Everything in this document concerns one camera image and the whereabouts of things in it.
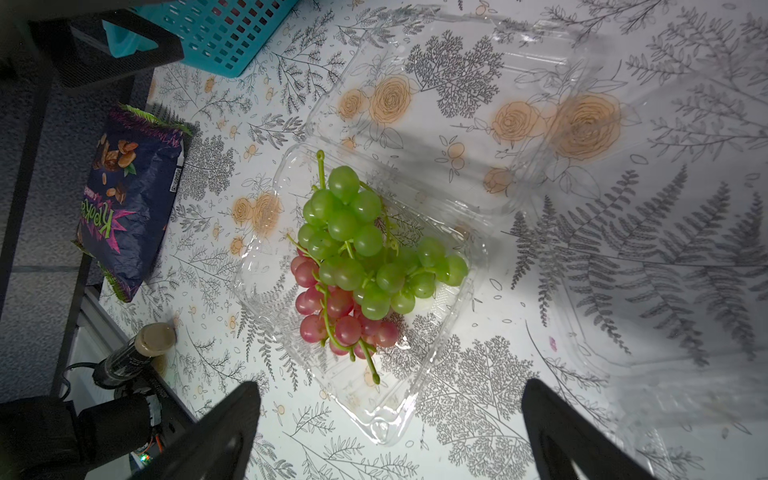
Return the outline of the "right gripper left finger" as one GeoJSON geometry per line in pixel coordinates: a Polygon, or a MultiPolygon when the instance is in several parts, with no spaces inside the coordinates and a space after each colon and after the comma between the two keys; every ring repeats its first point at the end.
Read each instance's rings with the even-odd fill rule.
{"type": "Polygon", "coordinates": [[[240,384],[134,479],[243,479],[259,423],[258,384],[240,384]]]}

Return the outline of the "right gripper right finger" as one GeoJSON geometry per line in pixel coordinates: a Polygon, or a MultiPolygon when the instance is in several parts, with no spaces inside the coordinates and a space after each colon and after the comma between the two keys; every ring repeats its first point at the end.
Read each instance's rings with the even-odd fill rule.
{"type": "Polygon", "coordinates": [[[653,476],[539,379],[526,382],[521,407],[542,479],[641,479],[653,476]]]}

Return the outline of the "red grape bunch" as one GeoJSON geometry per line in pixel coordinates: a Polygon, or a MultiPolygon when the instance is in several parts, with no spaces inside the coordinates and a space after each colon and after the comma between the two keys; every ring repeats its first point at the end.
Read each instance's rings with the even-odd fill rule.
{"type": "Polygon", "coordinates": [[[382,299],[362,263],[349,257],[317,261],[305,253],[291,261],[290,271],[302,288],[295,300],[301,316],[299,335],[308,344],[330,349],[338,357],[367,363],[368,381],[382,383],[374,356],[395,346],[399,325],[364,309],[366,295],[382,299]]]}

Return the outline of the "clear clamshell container front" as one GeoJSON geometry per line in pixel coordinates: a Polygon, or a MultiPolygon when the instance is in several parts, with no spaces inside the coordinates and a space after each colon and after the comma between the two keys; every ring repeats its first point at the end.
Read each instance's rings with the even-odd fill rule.
{"type": "Polygon", "coordinates": [[[584,59],[571,33],[550,22],[438,15],[414,35],[367,33],[332,90],[308,119],[307,139],[288,149],[275,174],[277,206],[245,251],[234,292],[252,324],[282,346],[374,443],[397,443],[426,395],[457,318],[469,309],[489,265],[494,223],[513,212],[538,175],[534,158],[561,102],[577,89],[584,59]],[[338,357],[299,335],[290,271],[302,208],[318,180],[315,152],[329,169],[347,165],[378,193],[404,244],[441,239],[469,274],[440,285],[407,315],[391,313],[401,338],[367,363],[338,357]]]}

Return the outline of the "green grape bunch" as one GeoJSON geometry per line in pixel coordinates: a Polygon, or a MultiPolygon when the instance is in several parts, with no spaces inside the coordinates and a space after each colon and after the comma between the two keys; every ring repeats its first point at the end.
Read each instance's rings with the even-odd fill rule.
{"type": "Polygon", "coordinates": [[[435,237],[402,243],[382,197],[352,167],[329,169],[324,151],[314,156],[318,180],[302,208],[303,224],[288,238],[297,249],[291,271],[299,286],[320,288],[324,300],[345,294],[365,318],[379,321],[411,313],[440,285],[465,281],[463,257],[435,237]]]}

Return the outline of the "teal plastic basket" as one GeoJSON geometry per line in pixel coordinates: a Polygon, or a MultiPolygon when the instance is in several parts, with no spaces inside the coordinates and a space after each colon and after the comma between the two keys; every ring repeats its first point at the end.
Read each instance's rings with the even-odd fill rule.
{"type": "Polygon", "coordinates": [[[295,6],[283,0],[197,0],[129,10],[180,39],[182,64],[236,78],[295,6]]]}

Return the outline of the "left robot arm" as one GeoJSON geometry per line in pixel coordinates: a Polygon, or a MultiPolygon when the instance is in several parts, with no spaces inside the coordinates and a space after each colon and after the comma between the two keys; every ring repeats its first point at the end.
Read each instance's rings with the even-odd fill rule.
{"type": "Polygon", "coordinates": [[[1,303],[5,304],[34,173],[49,97],[55,79],[70,91],[96,87],[184,58],[180,39],[130,9],[142,1],[3,1],[1,59],[25,47],[39,64],[37,91],[29,117],[1,249],[1,303]],[[78,53],[78,41],[90,37],[71,27],[78,17],[94,16],[157,44],[127,57],[109,56],[89,62],[78,53]]]}

